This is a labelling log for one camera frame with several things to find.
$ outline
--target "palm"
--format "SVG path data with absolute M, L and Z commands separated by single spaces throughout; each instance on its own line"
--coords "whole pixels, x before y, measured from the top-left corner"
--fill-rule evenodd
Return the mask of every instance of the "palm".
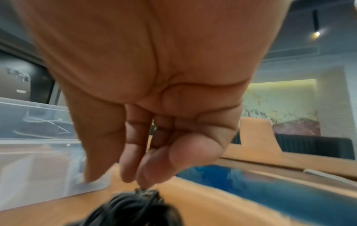
M 87 153 L 87 179 L 120 158 L 123 180 L 144 187 L 222 154 L 238 130 L 242 95 L 289 6 L 14 1 L 65 93 Z M 157 130 L 146 153 L 152 119 Z

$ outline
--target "clear plastic container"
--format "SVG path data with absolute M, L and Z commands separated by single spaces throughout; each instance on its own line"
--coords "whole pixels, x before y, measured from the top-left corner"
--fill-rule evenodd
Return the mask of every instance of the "clear plastic container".
M 0 98 L 0 211 L 106 188 L 85 161 L 66 107 Z

